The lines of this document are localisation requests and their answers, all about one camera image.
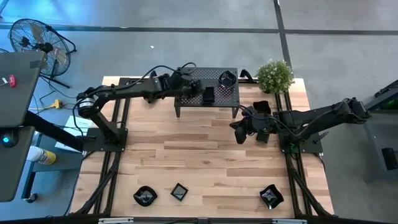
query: yellow plug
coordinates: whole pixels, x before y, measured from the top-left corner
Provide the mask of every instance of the yellow plug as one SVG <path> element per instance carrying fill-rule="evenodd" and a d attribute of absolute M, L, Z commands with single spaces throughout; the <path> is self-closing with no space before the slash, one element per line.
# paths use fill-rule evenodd
<path fill-rule="evenodd" d="M 51 105 L 56 109 L 61 109 L 61 100 L 55 100 L 54 104 Z"/>

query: gray floor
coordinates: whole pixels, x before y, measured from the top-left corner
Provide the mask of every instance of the gray floor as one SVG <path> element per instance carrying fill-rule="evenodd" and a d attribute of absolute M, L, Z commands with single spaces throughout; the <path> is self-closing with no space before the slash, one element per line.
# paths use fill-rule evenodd
<path fill-rule="evenodd" d="M 286 29 L 398 29 L 398 2 L 393 0 L 280 0 L 280 5 Z M 11 0 L 2 16 L 3 22 L 30 17 L 75 26 L 277 28 L 270 0 Z M 0 47 L 11 50 L 7 32 L 0 30 Z M 71 96 L 98 86 L 104 75 L 140 75 L 158 64 L 177 67 L 194 61 L 201 67 L 238 67 L 255 73 L 269 58 L 283 59 L 278 34 L 62 34 L 78 48 L 68 72 L 60 77 L 73 86 L 65 90 Z M 288 35 L 287 43 L 295 76 L 305 79 L 312 108 L 352 96 L 369 100 L 375 91 L 397 79 L 398 36 Z M 35 95 L 48 92 L 48 86 L 39 82 Z M 72 101 L 54 94 L 46 103 L 56 98 Z M 42 113 L 58 124 L 69 115 L 66 110 Z M 345 218 L 397 222 L 398 181 L 363 182 L 372 159 L 363 127 L 341 125 L 329 132 L 322 144 L 335 213 Z M 34 185 L 39 200 L 33 204 L 23 202 L 19 189 L 14 201 L 0 203 L 0 220 L 63 215 L 76 175 L 40 174 Z"/>

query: white bottle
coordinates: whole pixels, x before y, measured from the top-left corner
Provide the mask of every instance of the white bottle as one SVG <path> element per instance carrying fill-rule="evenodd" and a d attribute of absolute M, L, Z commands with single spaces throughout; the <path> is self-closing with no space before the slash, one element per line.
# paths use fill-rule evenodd
<path fill-rule="evenodd" d="M 57 156 L 50 151 L 41 149 L 36 146 L 31 146 L 29 148 L 29 152 L 27 153 L 26 160 L 32 162 L 38 162 L 39 164 L 43 165 L 50 165 L 55 162 Z"/>

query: white paper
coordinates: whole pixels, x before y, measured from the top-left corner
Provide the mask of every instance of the white paper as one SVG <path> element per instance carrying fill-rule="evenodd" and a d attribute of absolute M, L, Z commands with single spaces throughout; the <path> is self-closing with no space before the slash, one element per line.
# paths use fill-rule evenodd
<path fill-rule="evenodd" d="M 91 128 L 93 125 L 93 122 L 88 119 L 83 119 L 83 118 L 78 118 L 76 117 L 76 124 L 77 126 L 83 131 L 84 135 L 87 135 L 87 130 L 88 128 Z M 64 128 L 65 131 L 69 132 L 70 134 L 74 136 L 81 136 L 81 132 L 79 129 L 76 128 L 75 123 L 73 122 L 73 116 L 70 116 L 67 123 L 65 124 L 66 127 L 71 127 L 71 128 Z M 55 147 L 59 149 L 64 149 L 64 150 L 69 150 L 72 152 L 79 152 L 74 148 L 71 148 L 69 146 L 66 146 L 60 142 L 57 142 L 55 144 Z"/>

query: wooden table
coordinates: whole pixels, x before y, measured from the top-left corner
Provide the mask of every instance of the wooden table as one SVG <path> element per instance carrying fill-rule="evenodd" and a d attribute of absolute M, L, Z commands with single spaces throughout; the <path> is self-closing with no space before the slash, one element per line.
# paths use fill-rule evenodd
<path fill-rule="evenodd" d="M 104 77 L 103 84 L 117 84 L 119 78 Z M 255 84 L 239 84 L 239 92 L 244 106 L 267 100 L 271 109 L 276 110 L 274 95 L 263 93 Z M 296 78 L 289 93 L 293 110 L 310 109 L 303 79 Z M 109 120 L 113 107 L 111 101 L 102 109 Z M 255 136 L 248 137 L 242 145 L 236 144 L 234 130 L 228 125 L 240 119 L 240 112 L 236 119 L 231 118 L 230 108 L 182 108 L 181 118 L 176 118 L 173 98 L 154 105 L 142 98 L 131 99 L 129 137 L 119 166 L 112 216 L 293 217 L 285 158 L 279 151 L 277 135 L 272 135 L 268 144 L 256 142 Z M 103 156 L 103 152 L 96 152 L 83 162 L 72 212 L 97 187 Z M 314 155 L 302 157 L 309 189 L 333 213 L 321 162 Z M 182 202 L 170 195 L 176 183 L 189 189 Z M 275 184 L 285 199 L 273 210 L 259 197 L 259 192 L 270 184 Z M 159 196 L 149 207 L 138 205 L 132 197 L 143 185 L 152 187 Z M 300 191 L 298 196 L 304 211 Z"/>

